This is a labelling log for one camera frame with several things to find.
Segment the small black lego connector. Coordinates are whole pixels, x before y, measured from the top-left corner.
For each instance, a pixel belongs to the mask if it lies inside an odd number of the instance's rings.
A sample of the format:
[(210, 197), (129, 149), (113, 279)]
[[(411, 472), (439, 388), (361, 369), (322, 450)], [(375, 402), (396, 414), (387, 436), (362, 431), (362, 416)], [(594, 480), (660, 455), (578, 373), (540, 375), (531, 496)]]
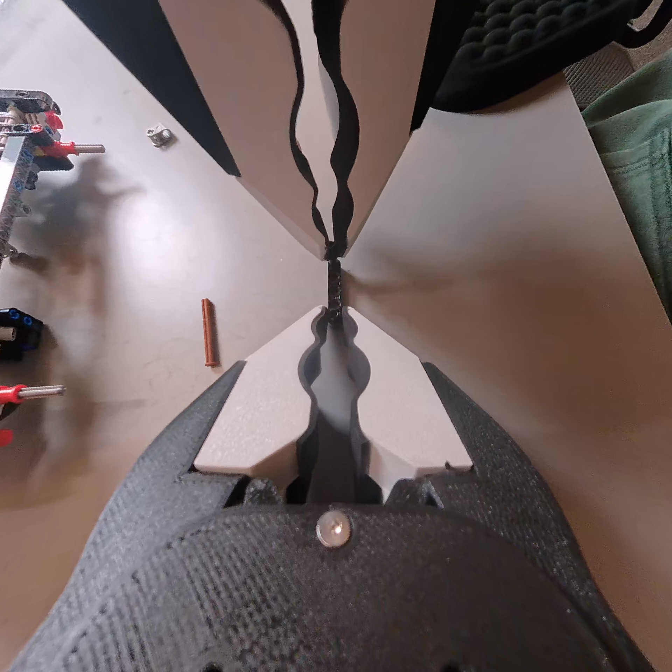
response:
[(343, 283), (341, 257), (334, 241), (329, 241), (325, 260), (327, 261), (327, 319), (331, 325), (339, 324), (343, 316)]

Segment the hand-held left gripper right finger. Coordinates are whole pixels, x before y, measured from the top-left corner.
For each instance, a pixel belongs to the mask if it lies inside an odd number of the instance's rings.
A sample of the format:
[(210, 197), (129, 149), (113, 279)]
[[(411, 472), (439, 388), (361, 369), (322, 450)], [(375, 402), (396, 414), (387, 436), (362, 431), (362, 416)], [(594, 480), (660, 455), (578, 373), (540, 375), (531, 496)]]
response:
[(357, 419), (369, 445), (367, 474), (383, 498), (401, 480), (471, 471), (473, 460), (421, 360), (357, 310), (344, 316), (368, 365)]

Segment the brown lego axle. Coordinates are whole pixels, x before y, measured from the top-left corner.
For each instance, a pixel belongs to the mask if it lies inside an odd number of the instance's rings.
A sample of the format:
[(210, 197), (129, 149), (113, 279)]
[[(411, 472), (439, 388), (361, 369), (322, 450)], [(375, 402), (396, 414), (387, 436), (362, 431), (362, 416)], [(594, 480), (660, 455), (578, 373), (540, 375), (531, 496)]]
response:
[(201, 307), (204, 332), (205, 365), (209, 368), (215, 368), (220, 365), (220, 360), (218, 356), (214, 304), (208, 298), (203, 298), (201, 301)]

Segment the grey fabric chair seat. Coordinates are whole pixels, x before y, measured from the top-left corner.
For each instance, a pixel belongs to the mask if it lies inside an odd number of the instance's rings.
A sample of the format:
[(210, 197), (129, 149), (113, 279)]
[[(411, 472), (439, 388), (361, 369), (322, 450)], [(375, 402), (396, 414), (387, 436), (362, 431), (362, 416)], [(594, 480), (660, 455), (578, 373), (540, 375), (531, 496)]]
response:
[(638, 54), (637, 49), (630, 50), (611, 43), (571, 64), (562, 72), (578, 109), (583, 112), (609, 89), (643, 67), (648, 60), (646, 55)]

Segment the lego car chassis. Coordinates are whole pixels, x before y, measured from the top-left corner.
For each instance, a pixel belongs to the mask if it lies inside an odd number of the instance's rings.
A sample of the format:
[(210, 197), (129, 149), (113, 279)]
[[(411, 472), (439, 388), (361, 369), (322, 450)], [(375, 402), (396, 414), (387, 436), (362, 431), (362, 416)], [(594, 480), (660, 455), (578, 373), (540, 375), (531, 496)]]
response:
[[(74, 168), (72, 156), (105, 154), (105, 146), (65, 141), (61, 109), (43, 91), (1, 89), (1, 266), (15, 259), (10, 244), (15, 220), (31, 213), (24, 193), (36, 188), (41, 172), (67, 172)], [(15, 307), (1, 307), (1, 362), (21, 362), (38, 349), (44, 324)], [(31, 399), (64, 394), (63, 385), (1, 385), (1, 447), (13, 441), (6, 418)]]

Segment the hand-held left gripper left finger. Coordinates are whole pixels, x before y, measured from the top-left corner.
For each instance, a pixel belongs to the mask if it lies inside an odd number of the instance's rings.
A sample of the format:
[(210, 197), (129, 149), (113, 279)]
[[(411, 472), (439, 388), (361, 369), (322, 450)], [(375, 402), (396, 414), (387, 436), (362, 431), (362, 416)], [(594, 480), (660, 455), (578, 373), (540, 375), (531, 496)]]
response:
[(193, 466), (203, 474), (267, 479), (280, 492), (300, 474), (300, 443), (315, 428), (325, 307), (257, 349), (243, 364)]

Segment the person's green sweatshirt torso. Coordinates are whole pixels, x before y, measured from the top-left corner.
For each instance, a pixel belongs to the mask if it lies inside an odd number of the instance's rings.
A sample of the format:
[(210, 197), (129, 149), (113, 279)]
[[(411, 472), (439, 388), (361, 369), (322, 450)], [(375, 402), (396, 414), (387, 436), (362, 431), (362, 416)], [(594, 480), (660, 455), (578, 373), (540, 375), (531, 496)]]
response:
[(671, 51), (582, 113), (671, 319)]

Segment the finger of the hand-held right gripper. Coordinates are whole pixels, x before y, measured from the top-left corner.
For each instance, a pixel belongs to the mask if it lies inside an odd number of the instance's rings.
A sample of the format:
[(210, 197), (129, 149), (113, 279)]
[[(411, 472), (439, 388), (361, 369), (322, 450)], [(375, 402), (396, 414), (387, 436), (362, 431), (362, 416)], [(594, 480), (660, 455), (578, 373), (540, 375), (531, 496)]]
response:
[(434, 1), (314, 3), (338, 117), (328, 259), (345, 256), (357, 240), (408, 143), (434, 8)]
[(329, 235), (296, 137), (305, 92), (300, 45), (282, 1), (160, 1), (242, 186), (317, 259)]

